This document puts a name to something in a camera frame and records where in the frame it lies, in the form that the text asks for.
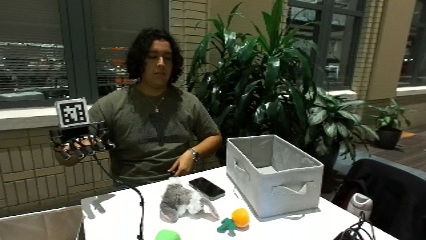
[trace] white storage box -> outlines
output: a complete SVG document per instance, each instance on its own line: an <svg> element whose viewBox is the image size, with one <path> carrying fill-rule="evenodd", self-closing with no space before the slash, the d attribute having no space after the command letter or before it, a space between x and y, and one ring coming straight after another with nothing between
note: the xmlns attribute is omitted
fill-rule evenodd
<svg viewBox="0 0 426 240"><path fill-rule="evenodd" d="M318 207L322 163L274 135L229 138L226 174L258 217Z"/></svg>

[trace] long dark hair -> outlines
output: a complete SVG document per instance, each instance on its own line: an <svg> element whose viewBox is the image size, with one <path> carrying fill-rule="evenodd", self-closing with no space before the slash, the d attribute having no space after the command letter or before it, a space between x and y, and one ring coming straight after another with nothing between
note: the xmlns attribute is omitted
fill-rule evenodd
<svg viewBox="0 0 426 240"><path fill-rule="evenodd" d="M145 72L145 59L149 53L149 48L156 40L165 40L170 44L172 48L172 74L169 79L169 84L174 83L182 74L182 65L184 65L184 57L181 55L181 50L178 48L177 42L173 36L169 34L166 30L146 28L144 29L129 48L128 56L126 56L126 68L130 79L137 79L141 77Z"/></svg>

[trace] white table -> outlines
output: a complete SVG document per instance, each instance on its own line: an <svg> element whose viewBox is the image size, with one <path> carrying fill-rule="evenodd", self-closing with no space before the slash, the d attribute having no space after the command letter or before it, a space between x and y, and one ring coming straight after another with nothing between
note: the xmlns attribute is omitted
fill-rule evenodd
<svg viewBox="0 0 426 240"><path fill-rule="evenodd" d="M196 177L204 176L226 191L225 197L213 201L220 214L214 221L208 214L201 216L184 216L176 223L168 223L160 218L160 202L168 181L138 187L145 198L144 239L153 240L158 231L169 229L176 231L182 240L198 239L302 239L333 240L338 233L358 221L358 218L337 207L324 198L320 199L317 209L304 214L286 214L270 219L257 219L250 213L250 226L245 231L236 231L236 236L217 233L217 227L224 218L230 218L233 210L246 208L238 190L226 176L225 167L181 177L184 186ZM137 239L141 217L140 198L130 189L113 192L81 200L84 212L85 238L88 240ZM370 225L363 225L370 232ZM375 239L395 239L375 228Z"/></svg>

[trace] black phone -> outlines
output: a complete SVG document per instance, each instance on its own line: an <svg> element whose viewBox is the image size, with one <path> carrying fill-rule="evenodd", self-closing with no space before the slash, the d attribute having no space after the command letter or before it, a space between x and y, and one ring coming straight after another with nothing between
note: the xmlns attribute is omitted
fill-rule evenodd
<svg viewBox="0 0 426 240"><path fill-rule="evenodd" d="M221 189L214 183L212 183L204 177L198 177L190 180L189 186L194 188L201 194L204 194L210 201L225 196L225 190Z"/></svg>

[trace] black chair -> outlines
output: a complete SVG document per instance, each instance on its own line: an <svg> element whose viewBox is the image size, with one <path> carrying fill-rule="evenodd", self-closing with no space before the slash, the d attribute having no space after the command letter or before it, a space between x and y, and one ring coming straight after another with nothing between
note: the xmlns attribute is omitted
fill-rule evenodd
<svg viewBox="0 0 426 240"><path fill-rule="evenodd" d="M354 162L333 203L346 209L354 193L373 199L371 224L401 240L426 239L426 181L383 161Z"/></svg>

